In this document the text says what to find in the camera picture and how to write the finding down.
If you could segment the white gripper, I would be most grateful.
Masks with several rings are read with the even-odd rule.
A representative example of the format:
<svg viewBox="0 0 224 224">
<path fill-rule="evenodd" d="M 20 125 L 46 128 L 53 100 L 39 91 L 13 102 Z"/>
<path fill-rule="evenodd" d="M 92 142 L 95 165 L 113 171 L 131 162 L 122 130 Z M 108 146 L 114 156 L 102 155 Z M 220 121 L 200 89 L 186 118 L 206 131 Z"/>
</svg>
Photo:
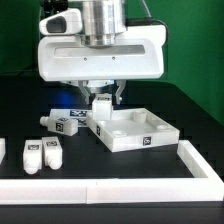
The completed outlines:
<svg viewBox="0 0 224 224">
<path fill-rule="evenodd" d="M 110 47 L 92 48 L 79 36 L 49 36 L 38 47 L 40 76 L 45 81 L 79 81 L 78 87 L 90 103 L 91 92 L 84 81 L 117 80 L 115 103 L 120 104 L 126 81 L 155 79 L 164 73 L 163 25 L 129 27 Z"/>
</svg>

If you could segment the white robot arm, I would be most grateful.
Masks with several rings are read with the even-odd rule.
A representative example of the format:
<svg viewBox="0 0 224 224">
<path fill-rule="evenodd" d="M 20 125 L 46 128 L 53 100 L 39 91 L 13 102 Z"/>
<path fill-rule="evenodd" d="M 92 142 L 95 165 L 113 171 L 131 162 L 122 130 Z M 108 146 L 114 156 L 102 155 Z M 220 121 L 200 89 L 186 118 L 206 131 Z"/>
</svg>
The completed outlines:
<svg viewBox="0 0 224 224">
<path fill-rule="evenodd" d="M 90 97 L 115 83 L 116 101 L 130 79 L 159 78 L 164 73 L 162 46 L 167 26 L 146 16 L 125 17 L 125 0 L 42 0 L 39 22 L 40 76 L 79 87 Z"/>
</svg>

